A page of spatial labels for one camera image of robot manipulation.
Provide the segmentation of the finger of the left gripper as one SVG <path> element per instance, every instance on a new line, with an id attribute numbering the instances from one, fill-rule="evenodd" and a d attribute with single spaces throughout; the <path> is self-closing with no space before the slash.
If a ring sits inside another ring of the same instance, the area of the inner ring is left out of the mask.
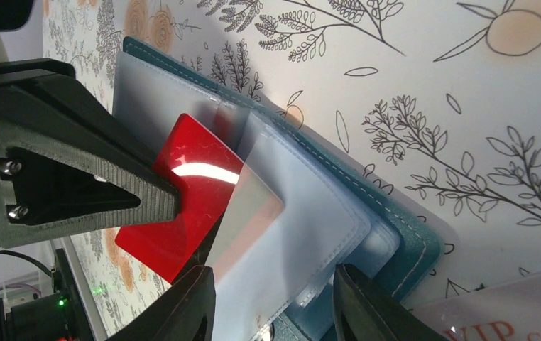
<path id="1" fill-rule="evenodd" d="M 0 63 L 0 247 L 176 218 L 155 154 L 68 63 Z"/>

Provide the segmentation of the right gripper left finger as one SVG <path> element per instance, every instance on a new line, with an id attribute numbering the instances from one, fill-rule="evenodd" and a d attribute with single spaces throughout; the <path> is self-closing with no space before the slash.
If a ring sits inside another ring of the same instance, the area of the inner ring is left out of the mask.
<path id="1" fill-rule="evenodd" d="M 208 266 L 191 268 L 110 340 L 211 340 L 216 292 Z"/>

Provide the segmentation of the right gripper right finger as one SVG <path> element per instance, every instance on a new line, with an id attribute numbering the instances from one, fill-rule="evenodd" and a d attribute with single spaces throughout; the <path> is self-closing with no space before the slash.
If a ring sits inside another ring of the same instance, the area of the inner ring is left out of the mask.
<path id="1" fill-rule="evenodd" d="M 353 264 L 336 267 L 333 314 L 338 340 L 444 340 Z"/>

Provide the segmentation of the teal leather card holder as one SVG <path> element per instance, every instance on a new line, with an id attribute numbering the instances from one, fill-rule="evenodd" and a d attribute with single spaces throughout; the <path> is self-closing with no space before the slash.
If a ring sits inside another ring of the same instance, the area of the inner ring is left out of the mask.
<path id="1" fill-rule="evenodd" d="M 441 240 L 427 225 L 279 114 L 125 38 L 116 60 L 114 118 L 157 159 L 184 113 L 284 204 L 240 262 L 215 281 L 213 340 L 338 340 L 332 300 L 338 265 L 353 264 L 402 305 L 440 258 Z"/>

